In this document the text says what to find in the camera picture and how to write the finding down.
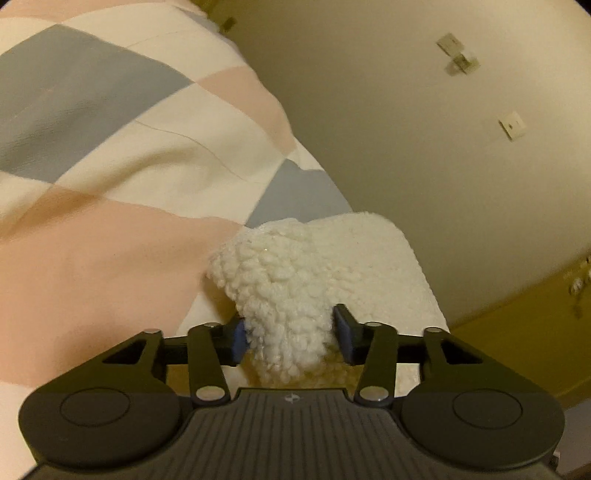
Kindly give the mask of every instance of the white fluffy cloth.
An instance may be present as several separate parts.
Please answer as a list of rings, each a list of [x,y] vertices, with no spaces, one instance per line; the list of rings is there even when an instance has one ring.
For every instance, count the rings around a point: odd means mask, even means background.
[[[212,258],[209,277],[244,317],[252,363],[266,387],[348,387],[359,368],[345,365],[332,334],[332,307],[359,322],[382,322],[405,335],[447,329],[402,232],[371,213],[309,223],[295,219],[242,231]],[[399,365],[397,395],[418,383]]]

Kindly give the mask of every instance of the power outlet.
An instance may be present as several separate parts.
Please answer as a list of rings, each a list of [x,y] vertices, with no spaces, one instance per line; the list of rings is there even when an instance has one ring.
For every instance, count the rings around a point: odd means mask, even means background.
[[[517,112],[511,112],[505,118],[499,120],[499,123],[512,141],[523,137],[527,130],[525,122]]]

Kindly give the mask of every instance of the white wall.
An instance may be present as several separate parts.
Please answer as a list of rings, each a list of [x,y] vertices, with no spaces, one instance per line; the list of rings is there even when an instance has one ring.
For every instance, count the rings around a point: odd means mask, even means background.
[[[214,18],[236,17],[296,136],[354,209],[405,232],[449,321],[591,247],[591,17],[574,0],[224,1]],[[477,72],[446,73],[448,32]],[[530,128],[515,143],[497,123],[513,110]]]

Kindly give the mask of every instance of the logo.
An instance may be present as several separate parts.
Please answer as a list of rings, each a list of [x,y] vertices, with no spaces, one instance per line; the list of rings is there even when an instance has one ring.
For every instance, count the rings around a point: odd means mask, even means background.
[[[301,400],[301,397],[295,393],[290,393],[289,395],[286,395],[285,397],[283,397],[285,399],[285,401],[288,401],[289,403],[291,403],[292,405],[296,402],[299,402]]]

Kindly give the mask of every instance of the circular pad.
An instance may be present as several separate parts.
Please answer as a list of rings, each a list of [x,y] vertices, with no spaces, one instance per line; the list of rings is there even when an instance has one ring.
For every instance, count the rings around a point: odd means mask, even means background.
[[[67,397],[61,415],[81,427],[99,427],[119,420],[129,410],[129,397],[113,388],[89,388]]]
[[[480,429],[502,429],[513,425],[523,412],[508,393],[483,388],[459,394],[453,401],[459,419]]]

